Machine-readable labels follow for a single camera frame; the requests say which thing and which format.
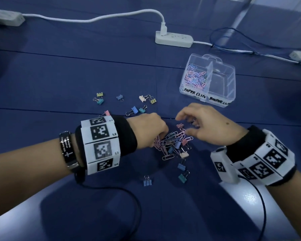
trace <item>black cable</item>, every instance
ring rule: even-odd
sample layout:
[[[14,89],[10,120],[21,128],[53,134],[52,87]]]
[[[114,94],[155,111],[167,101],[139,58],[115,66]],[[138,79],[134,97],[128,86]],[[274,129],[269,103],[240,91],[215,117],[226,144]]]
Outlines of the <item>black cable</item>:
[[[264,230],[265,230],[265,226],[266,226],[266,208],[265,208],[265,203],[264,203],[264,200],[262,198],[262,195],[260,193],[260,191],[257,189],[257,187],[251,183],[247,178],[241,176],[241,175],[238,175],[239,178],[243,178],[245,179],[246,181],[248,181],[250,184],[252,184],[252,186],[256,189],[257,193],[259,194],[260,198],[261,198],[261,202],[262,202],[262,206],[263,206],[263,226],[262,226],[262,229],[261,229],[261,232],[260,232],[260,235],[259,235],[259,238],[257,239],[257,241],[261,241],[262,238],[263,238],[263,235],[264,235]]]
[[[213,32],[210,34],[210,37],[209,37],[209,40],[210,40],[210,43],[213,44],[214,46],[216,46],[213,42],[212,42],[212,35],[217,32],[217,31],[220,31],[220,30],[223,30],[223,29],[232,29],[234,30],[235,32],[241,34],[242,36],[244,36],[245,38],[259,44],[259,45],[262,45],[262,46],[265,46],[265,47],[270,47],[270,48],[274,48],[274,49],[290,49],[290,50],[299,50],[301,51],[301,48],[292,48],[292,47],[277,47],[277,46],[272,46],[272,45],[269,45],[269,44],[265,44],[265,43],[262,43],[262,42],[259,42],[259,41],[256,41],[252,38],[250,38],[249,36],[245,35],[244,33],[242,33],[241,31],[237,30],[236,28],[232,28],[232,27],[225,27],[225,28],[218,28],[218,29],[215,29],[213,30]],[[220,48],[225,48],[225,49],[232,49],[232,50],[236,50],[235,48],[226,48],[226,47],[220,47]]]
[[[137,232],[138,227],[140,225],[140,221],[141,221],[141,205],[140,205],[138,198],[132,192],[130,192],[127,189],[121,188],[121,187],[91,187],[91,186],[83,185],[82,183],[79,183],[79,185],[86,189],[93,189],[93,190],[113,189],[113,190],[121,190],[121,191],[124,191],[127,194],[129,194],[135,200],[135,202],[137,204],[136,215],[138,218],[137,218],[137,222],[135,224],[133,231],[131,231],[131,232],[129,231],[124,237],[122,237],[120,239],[120,241],[128,241]]]

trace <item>box handle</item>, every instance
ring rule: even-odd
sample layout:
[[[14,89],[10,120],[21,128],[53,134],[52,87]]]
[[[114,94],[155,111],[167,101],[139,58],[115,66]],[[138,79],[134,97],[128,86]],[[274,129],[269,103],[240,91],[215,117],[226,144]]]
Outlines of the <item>box handle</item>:
[[[210,54],[205,54],[205,55],[202,56],[202,57],[205,58],[205,59],[212,58],[212,59],[215,59],[218,63],[223,64],[222,59],[220,59],[220,58],[217,57],[217,56],[213,56],[213,55],[210,55]]]

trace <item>hand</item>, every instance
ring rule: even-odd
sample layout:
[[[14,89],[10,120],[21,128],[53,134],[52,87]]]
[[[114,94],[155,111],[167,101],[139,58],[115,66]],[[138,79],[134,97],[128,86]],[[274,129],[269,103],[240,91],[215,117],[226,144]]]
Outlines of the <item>hand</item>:
[[[154,139],[159,135],[164,138],[169,128],[157,113],[141,114],[127,119],[137,139],[137,149],[154,146]]]
[[[220,146],[228,146],[239,141],[248,132],[247,129],[224,117],[211,106],[191,103],[176,116],[176,120],[193,122],[199,129],[187,129],[185,134]]]

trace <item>clear plastic box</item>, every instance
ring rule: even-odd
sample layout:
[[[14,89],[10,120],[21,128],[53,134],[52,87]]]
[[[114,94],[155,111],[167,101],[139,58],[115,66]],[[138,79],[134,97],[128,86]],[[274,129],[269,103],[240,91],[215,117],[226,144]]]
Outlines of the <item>clear plastic box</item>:
[[[191,54],[179,91],[200,101],[226,107],[235,100],[235,67],[210,54]]]

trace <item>table surface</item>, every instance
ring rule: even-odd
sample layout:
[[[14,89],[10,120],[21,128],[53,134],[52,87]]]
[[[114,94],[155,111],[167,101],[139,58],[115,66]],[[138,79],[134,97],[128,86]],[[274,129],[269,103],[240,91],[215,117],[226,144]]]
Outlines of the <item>table surface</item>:
[[[231,25],[229,18],[241,8],[228,0],[179,1],[0,0],[0,9],[89,19],[154,8],[163,13],[169,32],[207,42],[212,30]],[[226,6],[230,11],[219,16]],[[284,15],[261,8],[253,7],[251,19],[241,25],[246,27],[262,11],[265,16]],[[211,16],[218,18],[204,22]],[[254,20],[254,25],[260,27],[263,20]],[[187,60],[192,53],[210,53],[236,68],[236,100],[217,110],[245,127],[255,124],[271,130],[295,153],[301,171],[301,66],[200,44],[157,45],[159,21],[153,14],[90,24],[31,18],[20,27],[0,27],[0,153],[56,138],[105,110],[125,115],[131,107],[143,105],[138,97],[145,94],[157,100],[146,111],[158,113],[173,130],[177,112],[194,101],[178,91]],[[260,31],[250,35],[261,40],[275,36]],[[92,98],[101,91],[105,102],[97,105]],[[123,102],[116,99],[119,94]],[[7,143],[7,134],[13,143]],[[193,140],[192,147],[186,184],[178,179],[178,159],[163,162],[159,152],[144,149],[123,157],[115,169],[89,176],[87,185],[121,186],[138,197],[142,221],[133,240],[256,240],[263,221],[256,191],[247,182],[220,183],[209,157],[216,146]],[[143,187],[144,175],[152,178],[152,186]],[[267,208],[265,237],[297,238],[267,190],[259,189]],[[119,240],[132,227],[134,210],[126,194],[82,189],[69,176],[2,215],[0,241]]]

